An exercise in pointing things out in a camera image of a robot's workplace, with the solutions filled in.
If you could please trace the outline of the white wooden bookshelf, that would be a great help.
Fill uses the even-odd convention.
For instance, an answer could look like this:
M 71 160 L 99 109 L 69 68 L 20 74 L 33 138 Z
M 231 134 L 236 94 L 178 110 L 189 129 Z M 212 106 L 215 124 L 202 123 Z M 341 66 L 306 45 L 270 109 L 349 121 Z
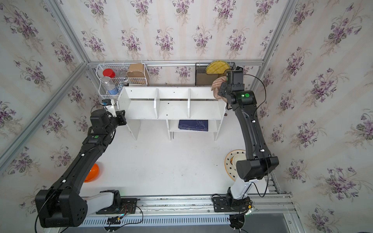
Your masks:
M 127 128 L 137 139 L 144 120 L 166 122 L 168 137 L 179 131 L 180 120 L 207 120 L 208 132 L 217 139 L 226 103 L 214 97 L 210 87 L 124 87 L 117 99 L 125 111 Z

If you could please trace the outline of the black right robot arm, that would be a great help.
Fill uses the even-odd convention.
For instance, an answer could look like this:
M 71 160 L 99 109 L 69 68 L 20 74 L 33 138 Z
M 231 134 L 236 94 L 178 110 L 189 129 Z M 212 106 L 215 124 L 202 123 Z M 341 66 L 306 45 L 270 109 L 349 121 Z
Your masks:
M 256 186 L 256 181 L 270 176 L 279 165 L 279 159 L 270 152 L 265 142 L 257 115 L 259 105 L 254 92 L 245 90 L 243 68 L 228 70 L 226 77 L 218 95 L 227 100 L 226 109 L 235 113 L 246 151 L 245 158 L 236 162 L 238 178 L 227 191 L 229 201 L 237 202 L 246 198 L 247 191 Z

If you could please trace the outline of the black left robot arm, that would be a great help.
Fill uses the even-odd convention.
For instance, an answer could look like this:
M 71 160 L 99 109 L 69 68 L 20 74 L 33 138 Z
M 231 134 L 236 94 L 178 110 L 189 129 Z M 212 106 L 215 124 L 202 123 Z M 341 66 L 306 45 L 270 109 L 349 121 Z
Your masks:
M 78 227 L 89 214 L 87 202 L 80 197 L 81 187 L 91 168 L 113 141 L 116 128 L 126 125 L 125 111 L 111 113 L 95 110 L 92 126 L 82 147 L 63 175 L 35 197 L 37 219 L 43 228 Z

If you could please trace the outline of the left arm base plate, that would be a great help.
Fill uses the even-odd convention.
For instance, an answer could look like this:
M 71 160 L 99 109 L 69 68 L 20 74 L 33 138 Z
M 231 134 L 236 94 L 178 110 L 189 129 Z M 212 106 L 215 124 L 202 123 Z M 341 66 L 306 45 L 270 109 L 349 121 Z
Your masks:
M 114 203 L 110 207 L 101 209 L 97 211 L 96 214 L 134 214 L 136 211 L 137 202 L 137 198 L 121 198 L 121 201 L 119 203 Z

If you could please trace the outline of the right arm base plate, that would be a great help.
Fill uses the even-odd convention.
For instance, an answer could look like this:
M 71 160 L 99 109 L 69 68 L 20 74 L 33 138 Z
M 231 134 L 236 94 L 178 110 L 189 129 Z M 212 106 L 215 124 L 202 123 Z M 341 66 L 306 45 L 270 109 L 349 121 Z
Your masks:
M 211 201 L 213 204 L 213 209 L 215 213 L 223 212 L 240 212 L 245 213 L 248 211 L 252 205 L 253 201 L 247 197 L 245 199 L 236 200 L 231 196 L 213 194 L 211 196 Z

